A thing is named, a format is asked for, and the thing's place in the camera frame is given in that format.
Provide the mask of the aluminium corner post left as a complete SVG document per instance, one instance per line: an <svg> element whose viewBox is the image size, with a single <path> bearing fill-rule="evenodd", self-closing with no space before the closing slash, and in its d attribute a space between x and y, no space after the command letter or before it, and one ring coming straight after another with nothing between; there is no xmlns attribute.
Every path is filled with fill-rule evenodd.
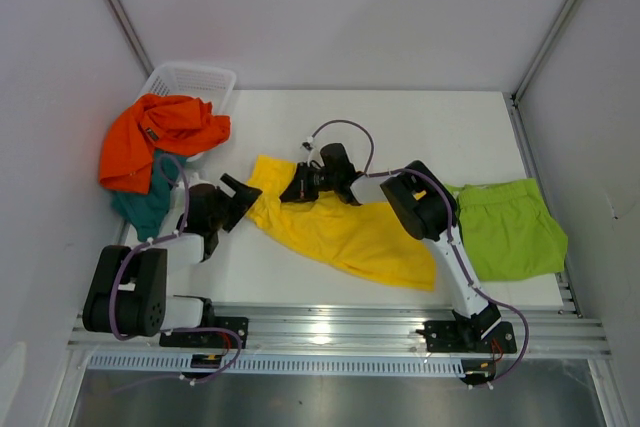
<svg viewBox="0 0 640 427"><path fill-rule="evenodd" d="M151 61L143 45L143 42L127 12L123 1L104 0L104 2L137 64L146 76L150 76L154 70L153 62Z"/></svg>

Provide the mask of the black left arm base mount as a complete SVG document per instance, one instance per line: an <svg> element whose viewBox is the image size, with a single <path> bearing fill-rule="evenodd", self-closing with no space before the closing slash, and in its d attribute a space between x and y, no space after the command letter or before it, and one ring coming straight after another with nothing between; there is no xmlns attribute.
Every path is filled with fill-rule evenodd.
<svg viewBox="0 0 640 427"><path fill-rule="evenodd" d="M247 317L216 317L202 327L186 332L163 333L159 344L166 348L241 349L246 347L249 333Z"/></svg>

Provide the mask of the white plastic laundry basket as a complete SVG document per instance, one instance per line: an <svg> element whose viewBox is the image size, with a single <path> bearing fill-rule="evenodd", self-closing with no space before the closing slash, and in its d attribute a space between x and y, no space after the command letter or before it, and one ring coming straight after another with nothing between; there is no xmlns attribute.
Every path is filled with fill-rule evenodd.
<svg viewBox="0 0 640 427"><path fill-rule="evenodd" d="M211 102L215 115L228 115L237 75L208 63L170 61L156 67L138 96L183 95Z"/></svg>

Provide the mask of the aluminium frame rail front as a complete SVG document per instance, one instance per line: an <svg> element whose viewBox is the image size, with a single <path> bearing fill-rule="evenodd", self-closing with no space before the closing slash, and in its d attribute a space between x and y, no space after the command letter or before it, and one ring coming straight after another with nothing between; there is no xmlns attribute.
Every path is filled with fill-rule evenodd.
<svg viewBox="0 0 640 427"><path fill-rule="evenodd" d="M425 352L416 331L430 320L449 320L448 309L342 306L218 305L221 317L246 317L246 352L280 355L407 357ZM607 359L612 356L602 322L574 312L527 311L534 359Z"/></svg>

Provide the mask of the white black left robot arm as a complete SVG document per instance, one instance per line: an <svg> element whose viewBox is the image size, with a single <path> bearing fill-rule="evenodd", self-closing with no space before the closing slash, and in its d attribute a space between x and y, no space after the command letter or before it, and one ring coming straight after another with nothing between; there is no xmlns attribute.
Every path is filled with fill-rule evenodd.
<svg viewBox="0 0 640 427"><path fill-rule="evenodd" d="M208 298L170 294L170 275L209 260L219 233L231 232L262 196L262 190L228 174L214 185L197 176L180 182L175 204L183 208L173 230L131 247L108 245L99 256L82 310L85 330L119 340L181 331L197 347L216 337Z"/></svg>

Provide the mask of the aluminium corner post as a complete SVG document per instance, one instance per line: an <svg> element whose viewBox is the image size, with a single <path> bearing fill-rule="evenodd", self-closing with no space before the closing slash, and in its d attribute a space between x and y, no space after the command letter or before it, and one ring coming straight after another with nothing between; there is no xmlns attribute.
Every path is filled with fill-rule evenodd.
<svg viewBox="0 0 640 427"><path fill-rule="evenodd" d="M153 62L151 61L143 45L143 42L127 12L123 1L104 0L104 2L137 64L146 76L150 76L154 70Z"/></svg>
<svg viewBox="0 0 640 427"><path fill-rule="evenodd" d="M561 40L564 32L569 27L583 1L584 0L562 0L560 3L551 24L546 29L545 34L535 49L534 55L528 62L515 90L511 94L511 101L514 106L518 106L524 98L529 87L539 75L556 45Z"/></svg>

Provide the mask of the lime green shorts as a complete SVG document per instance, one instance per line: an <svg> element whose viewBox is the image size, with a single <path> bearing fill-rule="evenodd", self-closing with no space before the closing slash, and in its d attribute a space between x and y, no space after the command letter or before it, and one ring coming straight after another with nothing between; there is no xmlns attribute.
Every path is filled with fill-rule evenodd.
<svg viewBox="0 0 640 427"><path fill-rule="evenodd" d="M568 237L534 179L448 190L457 201L463 244L481 281L522 281L564 270Z"/></svg>

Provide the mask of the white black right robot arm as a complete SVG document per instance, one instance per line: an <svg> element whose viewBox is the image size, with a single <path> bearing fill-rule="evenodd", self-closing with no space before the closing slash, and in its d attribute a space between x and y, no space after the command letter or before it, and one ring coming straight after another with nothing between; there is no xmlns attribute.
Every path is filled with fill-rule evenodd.
<svg viewBox="0 0 640 427"><path fill-rule="evenodd" d="M387 202L408 235L428 247L444 268L458 342L472 351L489 343L501 313L481 292L463 246L456 201L444 184L419 160L383 173L359 171L341 143L324 146L320 157L321 163L297 164L280 200L313 202L320 193L332 192L352 206Z"/></svg>

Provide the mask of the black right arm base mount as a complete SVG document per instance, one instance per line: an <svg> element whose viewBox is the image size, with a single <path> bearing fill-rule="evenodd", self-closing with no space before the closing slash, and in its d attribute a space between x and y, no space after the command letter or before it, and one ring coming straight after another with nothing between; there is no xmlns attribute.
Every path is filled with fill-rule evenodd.
<svg viewBox="0 0 640 427"><path fill-rule="evenodd" d="M485 337L474 333L463 334L461 325L454 320L426 321L415 330L426 342L431 353L505 353L515 354L517 343L511 323L502 321Z"/></svg>

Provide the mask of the yellow shorts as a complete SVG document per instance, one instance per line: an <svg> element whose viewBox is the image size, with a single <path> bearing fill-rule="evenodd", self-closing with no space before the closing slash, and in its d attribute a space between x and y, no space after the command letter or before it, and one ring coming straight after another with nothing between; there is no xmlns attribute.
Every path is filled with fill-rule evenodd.
<svg viewBox="0 0 640 427"><path fill-rule="evenodd" d="M324 192L311 203L283 203L295 164L257 157L248 185L262 191L248 217L290 250L350 275L387 286L432 291L436 262L387 203L351 206Z"/></svg>

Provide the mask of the orange shorts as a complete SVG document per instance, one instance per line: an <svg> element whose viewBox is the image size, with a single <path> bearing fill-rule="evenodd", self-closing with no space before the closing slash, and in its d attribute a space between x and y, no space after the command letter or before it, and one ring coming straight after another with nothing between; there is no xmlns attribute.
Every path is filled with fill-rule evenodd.
<svg viewBox="0 0 640 427"><path fill-rule="evenodd" d="M109 128L102 145L99 183L111 191L149 193L155 152L192 157L226 142L231 119L200 98L141 96Z"/></svg>

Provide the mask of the aluminium corner post right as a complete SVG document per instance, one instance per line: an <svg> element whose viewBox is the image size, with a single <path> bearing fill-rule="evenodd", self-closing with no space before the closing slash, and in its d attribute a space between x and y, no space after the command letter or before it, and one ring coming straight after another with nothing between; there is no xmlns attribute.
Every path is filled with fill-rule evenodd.
<svg viewBox="0 0 640 427"><path fill-rule="evenodd" d="M583 1L584 0L562 0L560 3L551 24L546 29L545 34L535 49L534 55L528 62L515 90L511 94L511 101L514 106L518 106L524 98L529 87L539 75L556 45L561 40L564 32L569 27Z"/></svg>

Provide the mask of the teal shorts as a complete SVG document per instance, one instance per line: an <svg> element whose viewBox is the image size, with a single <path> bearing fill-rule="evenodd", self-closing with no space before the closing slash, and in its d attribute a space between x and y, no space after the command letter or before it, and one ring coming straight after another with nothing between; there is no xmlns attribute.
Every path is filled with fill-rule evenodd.
<svg viewBox="0 0 640 427"><path fill-rule="evenodd" d="M171 191L180 178L177 164L184 168L186 161L184 156L157 150L147 194L112 192L112 209L135 229L139 242L159 236L170 209Z"/></svg>

